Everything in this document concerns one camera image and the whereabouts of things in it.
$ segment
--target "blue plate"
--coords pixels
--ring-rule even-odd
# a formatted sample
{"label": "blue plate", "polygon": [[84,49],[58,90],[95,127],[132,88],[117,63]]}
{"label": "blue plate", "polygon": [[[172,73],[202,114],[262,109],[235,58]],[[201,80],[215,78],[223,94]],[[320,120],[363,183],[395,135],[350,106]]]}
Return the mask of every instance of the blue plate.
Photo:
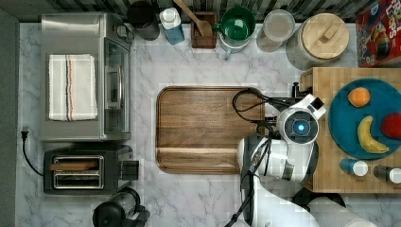
{"label": "blue plate", "polygon": [[[364,87],[371,93],[369,103],[361,108],[348,101],[348,94],[357,87]],[[401,95],[387,82],[380,79],[359,79],[344,86],[331,103],[328,126],[336,143],[347,154],[358,159],[380,159],[393,153],[401,145],[401,140],[386,137],[381,132],[381,124],[388,114],[401,113]],[[366,152],[357,138],[357,127],[367,115],[374,118],[371,134],[374,139],[389,147],[383,154]]]}

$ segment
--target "oven door handle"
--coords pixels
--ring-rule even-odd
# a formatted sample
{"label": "oven door handle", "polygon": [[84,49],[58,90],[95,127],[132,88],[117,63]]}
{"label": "oven door handle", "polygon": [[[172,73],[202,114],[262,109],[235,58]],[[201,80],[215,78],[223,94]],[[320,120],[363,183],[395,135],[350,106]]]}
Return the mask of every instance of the oven door handle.
{"label": "oven door handle", "polygon": [[124,108],[124,69],[123,66],[120,64],[117,68],[117,75],[118,75],[118,97],[117,97],[117,109]]}

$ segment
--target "banana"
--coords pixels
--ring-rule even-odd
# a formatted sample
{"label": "banana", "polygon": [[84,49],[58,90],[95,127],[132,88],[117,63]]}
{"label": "banana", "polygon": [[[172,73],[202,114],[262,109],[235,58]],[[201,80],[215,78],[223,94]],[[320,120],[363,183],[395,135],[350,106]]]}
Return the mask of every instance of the banana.
{"label": "banana", "polygon": [[372,138],[371,126],[374,118],[370,115],[365,116],[357,127],[357,138],[362,148],[370,153],[385,153],[389,151],[389,148]]}

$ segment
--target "white canister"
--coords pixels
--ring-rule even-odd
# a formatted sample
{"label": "white canister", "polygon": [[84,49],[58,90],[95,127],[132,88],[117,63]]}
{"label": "white canister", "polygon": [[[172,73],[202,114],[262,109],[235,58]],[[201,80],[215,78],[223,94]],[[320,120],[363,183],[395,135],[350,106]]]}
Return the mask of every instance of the white canister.
{"label": "white canister", "polygon": [[349,36],[340,17],[331,13],[317,14],[303,22],[288,39],[288,60],[300,70],[330,62],[345,50]]}
{"label": "white canister", "polygon": [[265,52],[277,50],[291,37],[294,28],[295,21],[291,13],[282,9],[271,11],[257,34],[257,47]]}

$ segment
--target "jar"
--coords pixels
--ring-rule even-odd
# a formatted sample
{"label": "jar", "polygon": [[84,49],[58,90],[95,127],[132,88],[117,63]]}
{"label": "jar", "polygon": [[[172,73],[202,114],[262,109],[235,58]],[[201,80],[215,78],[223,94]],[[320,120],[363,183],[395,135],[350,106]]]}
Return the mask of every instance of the jar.
{"label": "jar", "polygon": [[340,17],[331,13],[317,14],[303,22],[288,39],[288,60],[300,70],[330,62],[345,50],[349,36]]}

